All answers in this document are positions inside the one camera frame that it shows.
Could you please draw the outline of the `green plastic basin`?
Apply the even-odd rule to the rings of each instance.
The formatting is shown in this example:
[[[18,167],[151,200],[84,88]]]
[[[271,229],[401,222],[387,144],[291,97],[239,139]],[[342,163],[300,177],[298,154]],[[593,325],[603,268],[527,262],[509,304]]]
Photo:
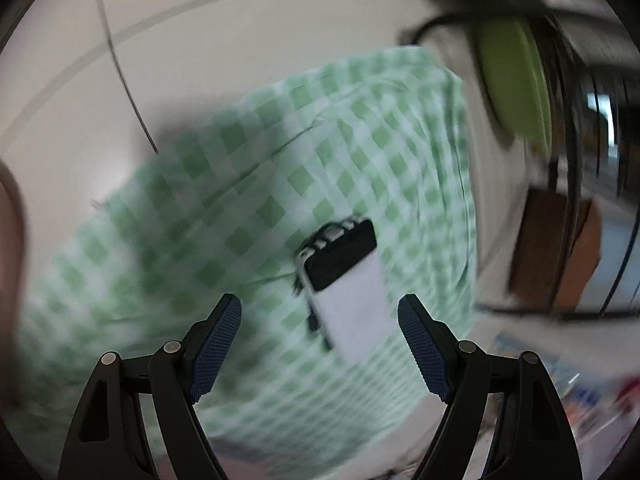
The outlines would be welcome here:
[[[544,63],[528,21],[493,18],[475,27],[477,58],[504,133],[551,153],[552,115]]]

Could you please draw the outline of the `white black power bank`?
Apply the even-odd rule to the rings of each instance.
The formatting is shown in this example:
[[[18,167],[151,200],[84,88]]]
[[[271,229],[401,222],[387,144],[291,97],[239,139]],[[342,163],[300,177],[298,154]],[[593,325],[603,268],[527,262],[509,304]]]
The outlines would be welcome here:
[[[297,248],[295,264],[309,329],[322,333],[345,363],[366,362],[395,327],[372,221],[349,217],[324,224]]]

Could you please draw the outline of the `black metal rack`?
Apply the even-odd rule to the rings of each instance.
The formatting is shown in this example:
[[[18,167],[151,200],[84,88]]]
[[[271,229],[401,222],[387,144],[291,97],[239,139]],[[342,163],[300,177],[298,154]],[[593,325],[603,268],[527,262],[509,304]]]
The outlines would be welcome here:
[[[568,255],[570,254],[570,245],[575,238],[579,205],[582,200],[589,198],[582,192],[582,184],[584,183],[584,178],[582,177],[582,173],[584,172],[584,162],[582,161],[584,158],[584,148],[582,144],[584,144],[585,139],[585,133],[584,130],[582,130],[582,123],[584,122],[582,111],[584,108],[578,101],[584,97],[582,81],[585,76],[600,73],[599,67],[591,67],[582,62],[582,59],[578,56],[575,49],[570,46],[568,40],[563,36],[560,26],[560,19],[563,15],[561,11],[552,11],[543,8],[463,10],[439,15],[437,18],[432,18],[416,28],[406,30],[401,34],[400,42],[404,46],[418,46],[422,44],[426,36],[436,29],[443,27],[457,27],[462,29],[466,33],[466,36],[468,36],[471,45],[472,60],[478,84],[480,85],[483,105],[492,128],[496,129],[498,139],[502,144],[513,143],[521,139],[504,133],[492,111],[482,74],[480,73],[475,27],[481,22],[492,20],[493,18],[522,18],[528,21],[540,51],[542,62],[544,63],[544,71],[546,72],[551,102],[551,153],[544,156],[538,153],[527,142],[521,140],[524,142],[526,148],[536,155],[538,162],[544,166],[546,182],[544,182],[544,184],[529,183],[526,185],[523,211],[516,217],[516,226],[518,227],[518,232],[520,232],[527,193],[530,188],[540,188],[541,190],[546,190],[551,193],[560,193],[567,196],[558,270],[555,271],[555,277],[548,299],[548,307],[544,310],[525,310],[521,308],[515,296],[509,291],[508,293],[515,301],[514,306],[498,307],[494,304],[481,304],[480,310],[503,315],[545,316],[546,318],[558,318],[566,322],[638,318],[639,310],[632,304],[624,308],[613,306],[613,298],[618,286],[620,286],[618,281],[612,282],[606,297],[601,301],[599,307],[580,310],[578,306],[575,311],[570,313],[555,312],[555,310],[553,310],[555,298],[558,296],[560,279],[562,278],[568,261]],[[514,248],[509,263],[506,290],[508,290],[509,285]]]

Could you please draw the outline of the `green checkered cloth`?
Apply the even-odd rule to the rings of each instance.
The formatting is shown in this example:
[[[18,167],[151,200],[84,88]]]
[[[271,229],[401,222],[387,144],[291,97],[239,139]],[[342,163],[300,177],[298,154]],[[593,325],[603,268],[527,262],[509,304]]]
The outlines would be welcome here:
[[[270,479],[325,479],[396,430],[427,391],[400,330],[349,365],[308,330],[294,255],[369,218],[386,299],[473,323],[475,208],[463,84],[422,48],[349,58],[259,90],[184,134],[70,238],[28,293],[20,408],[6,420],[55,472],[101,353],[155,351],[241,299],[242,324],[196,411],[217,448]]]

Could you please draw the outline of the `pink slipper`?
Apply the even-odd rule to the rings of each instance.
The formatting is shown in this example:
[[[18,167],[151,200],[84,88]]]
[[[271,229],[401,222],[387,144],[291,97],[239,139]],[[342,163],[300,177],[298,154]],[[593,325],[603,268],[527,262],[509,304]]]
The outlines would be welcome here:
[[[17,404],[15,331],[20,310],[26,226],[17,183],[1,163],[1,413]]]

